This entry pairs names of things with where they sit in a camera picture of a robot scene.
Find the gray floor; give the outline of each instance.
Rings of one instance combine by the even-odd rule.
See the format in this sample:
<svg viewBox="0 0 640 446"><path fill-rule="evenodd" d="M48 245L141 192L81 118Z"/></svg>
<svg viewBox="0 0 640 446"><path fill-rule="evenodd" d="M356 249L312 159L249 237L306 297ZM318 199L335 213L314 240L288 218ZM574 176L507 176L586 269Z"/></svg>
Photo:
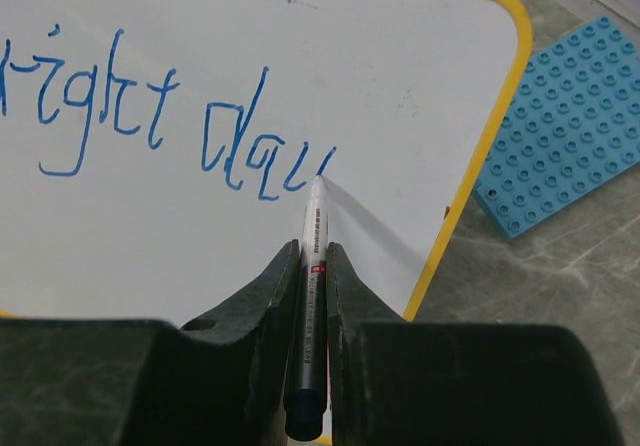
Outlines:
<svg viewBox="0 0 640 446"><path fill-rule="evenodd" d="M535 49L593 19L554 0L521 1ZM418 318L569 327L596 362L627 444L640 444L640 168L509 242L469 200Z"/></svg>

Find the black pen cap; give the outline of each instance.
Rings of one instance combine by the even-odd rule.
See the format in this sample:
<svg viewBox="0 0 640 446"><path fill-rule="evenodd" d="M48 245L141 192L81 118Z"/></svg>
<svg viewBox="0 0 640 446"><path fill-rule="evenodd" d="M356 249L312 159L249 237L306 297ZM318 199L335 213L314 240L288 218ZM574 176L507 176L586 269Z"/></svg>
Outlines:
<svg viewBox="0 0 640 446"><path fill-rule="evenodd" d="M287 398L287 421L284 430L296 441L313 441L322 434L322 417L327 409L316 391L299 389Z"/></svg>

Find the whiteboard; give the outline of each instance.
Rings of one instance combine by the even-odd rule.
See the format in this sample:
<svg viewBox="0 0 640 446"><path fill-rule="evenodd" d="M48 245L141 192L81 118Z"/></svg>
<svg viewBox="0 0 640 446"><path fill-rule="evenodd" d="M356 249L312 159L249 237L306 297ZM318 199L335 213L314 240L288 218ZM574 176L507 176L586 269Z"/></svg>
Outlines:
<svg viewBox="0 0 640 446"><path fill-rule="evenodd" d="M330 239L417 307L531 46L516 0L0 4L0 308L36 317L183 324L300 236L319 170Z"/></svg>

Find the blue marker writing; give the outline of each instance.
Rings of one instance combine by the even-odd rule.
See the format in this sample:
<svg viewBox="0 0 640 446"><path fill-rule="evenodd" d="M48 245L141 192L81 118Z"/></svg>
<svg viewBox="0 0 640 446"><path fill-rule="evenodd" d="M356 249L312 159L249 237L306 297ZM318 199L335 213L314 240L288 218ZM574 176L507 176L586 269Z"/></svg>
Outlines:
<svg viewBox="0 0 640 446"><path fill-rule="evenodd" d="M52 38L52 37L54 37L54 36L57 36L58 34L60 34L60 25L59 25L58 23L56 23L56 24L53 26L53 30L51 30L51 31L49 31L49 32L47 33L47 36L49 36L50 38Z"/></svg>
<svg viewBox="0 0 640 446"><path fill-rule="evenodd" d="M7 61L9 61L9 54L11 53L11 41L7 39L4 46L4 55L2 56L2 61L0 61L0 102L2 102L2 115L7 115L7 86L5 83L5 74L4 70L7 66Z"/></svg>
<svg viewBox="0 0 640 446"><path fill-rule="evenodd" d="M40 69L40 63L32 64L31 66L18 66L15 63L9 63L11 69L13 69L16 73L33 73Z"/></svg>
<svg viewBox="0 0 640 446"><path fill-rule="evenodd" d="M300 168L300 165L302 164L302 161L304 161L304 157L307 155L307 151L309 151L309 143L307 141L305 141L304 145L302 146L302 151L300 151L300 155L298 156L298 159L296 160L296 163L293 165L293 168L291 169L291 172L289 173L289 175L284 180L284 183L282 184L282 187L286 191L291 191L291 192L298 191L300 188L303 188L305 184L307 184L306 181L302 181L302 182L296 184L295 186L291 186L290 185L291 180L293 180L293 177L298 172L298 169Z"/></svg>
<svg viewBox="0 0 640 446"><path fill-rule="evenodd" d="M44 80L44 83L42 83L42 87L40 88L40 93L38 94L38 121L40 121L40 123L42 124L50 124L53 121L55 121L55 119L58 117L58 114L60 114L60 109L56 108L53 111L53 113L51 113L51 116L49 116L48 118L45 118L44 112L43 112L44 96L45 94L47 94L47 88L49 87L51 80L53 80L53 77L56 75L58 70L62 66L64 66L65 61L64 59L49 58L46 56L34 56L33 60L39 63L53 64L53 67L51 68L51 71L47 75L47 78Z"/></svg>
<svg viewBox="0 0 640 446"><path fill-rule="evenodd" d="M102 106L102 110L100 111L100 115L98 120L101 123L107 119L109 115L109 103L110 103L110 95L111 95L111 86L113 83L120 85L118 89L118 93L116 95L116 107L113 113L113 129L120 134L124 135L132 135L137 133L140 130L140 125L134 126L133 128L124 129L120 127L120 104L122 102L122 97L124 96L124 92L129 86L136 86L138 84L137 81L133 79L120 78L115 75L113 72L113 63L115 61L116 52L118 51L118 44L120 42L120 36L124 34L123 29L118 29L116 34L113 36L113 42L111 43L111 50L109 51L109 62L107 64L107 84L104 88L104 103Z"/></svg>
<svg viewBox="0 0 640 446"><path fill-rule="evenodd" d="M258 87L256 89L255 94L253 95L253 99L251 100L251 106L249 106L249 111L247 111L247 116L242 123L242 126L238 128L236 125L236 131L233 136L233 145L231 146L231 153L224 162L224 171L226 173L225 181L227 186L231 189L235 189L236 191L242 188L242 180L237 184L234 184L231 181L231 170L233 168L233 161L236 158L236 153L238 152L238 146L240 146L240 141L242 141L242 137L244 133L247 131L247 127L249 126L249 122L251 121L251 117L253 116L253 112L256 109L256 105L258 104L258 99L260 98L260 94L262 93L262 88L264 86L265 80L267 79L267 73L269 72L268 67L262 68L262 76L260 77L260 82L258 83Z"/></svg>
<svg viewBox="0 0 640 446"><path fill-rule="evenodd" d="M316 175L321 175L324 172L324 169L327 167L327 163L329 162L329 160L331 159L331 157L335 154L336 150L338 148L336 148L335 146L333 148L331 148L331 151L329 151L327 153L327 155L324 157L324 159L322 160L322 164L320 165L320 167L318 168L318 172L316 173Z"/></svg>
<svg viewBox="0 0 640 446"><path fill-rule="evenodd" d="M96 78L98 76L98 66L93 65L93 69L91 71L78 71L71 75L71 77L67 80L64 85L64 104L67 106L72 106L76 108L87 108L86 113L87 117L84 124L84 131L82 132L82 141L80 143L80 151L78 153L78 158L76 159L75 166L68 171L53 171L50 169L44 168L42 166L42 162L38 164L38 168L43 174L48 176L75 176L80 171L82 167L82 163L84 161L84 154L87 147L87 140L89 139L89 127L91 126L91 116L93 112L93 93L96 88ZM88 78L89 79L89 87L87 88L87 94L84 99L78 101L71 99L69 97L69 89L74 81L80 78Z"/></svg>
<svg viewBox="0 0 640 446"><path fill-rule="evenodd" d="M253 159L253 156L255 155L258 149L258 146L262 141L269 141L269 140L275 141L277 143L273 147L273 150L271 151L271 155L269 156L269 149L266 149L264 151L264 154L262 155L262 158L260 158L260 161L255 162ZM264 163L267 162L267 165L265 166L264 171L262 172L262 183L260 184L260 191L258 192L258 199L261 201L276 201L279 198L279 196L269 196L265 194L265 189L267 188L267 181L269 180L269 172L271 171L271 166L273 165L273 162L276 159L276 154L278 153L278 144L280 144L281 146L284 146L284 140L280 136L276 136L275 134L261 134L253 142L253 146L251 147L251 150L249 151L249 156L247 157L246 164L248 167L253 169L260 169L262 168Z"/></svg>
<svg viewBox="0 0 640 446"><path fill-rule="evenodd" d="M211 125L211 110L214 108L222 108L222 109L231 109L236 111L236 126L235 130L237 131L242 124L242 115L244 114L244 108L242 106L238 106L236 104L229 103L208 103L207 108L204 115L204 138L202 140L202 156L200 158L200 167L203 171L211 171L216 167L218 161L220 161L220 157L225 150L225 145L222 145L218 150L218 154L213 158L209 163L207 163L207 149L209 148L209 130Z"/></svg>
<svg viewBox="0 0 640 446"><path fill-rule="evenodd" d="M149 147L151 149L158 149L163 141L163 138L158 138L155 141L153 138L156 131L156 126L158 126L158 120L160 119L160 114L162 113L162 108L164 107L164 101L167 98L167 93L169 91L173 91L178 86L180 86L180 83L171 84L171 78L173 77L174 74L176 74L175 69L169 70L169 72L164 78L164 82L162 83L161 87L154 86L151 83L147 83L147 88L149 88L151 91L155 91L156 93L160 94L160 99L158 100L158 106L156 107L156 114L153 116L153 121L151 122L151 127L149 128L149 136L147 138Z"/></svg>

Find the pen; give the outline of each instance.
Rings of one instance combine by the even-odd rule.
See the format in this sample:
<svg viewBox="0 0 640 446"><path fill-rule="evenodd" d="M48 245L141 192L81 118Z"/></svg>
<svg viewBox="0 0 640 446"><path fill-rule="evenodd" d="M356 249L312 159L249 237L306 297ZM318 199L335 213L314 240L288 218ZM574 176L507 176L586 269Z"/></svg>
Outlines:
<svg viewBox="0 0 640 446"><path fill-rule="evenodd" d="M327 189L311 183L300 246L300 280L284 393L285 432L296 441L322 434L327 409L326 257L329 236Z"/></svg>

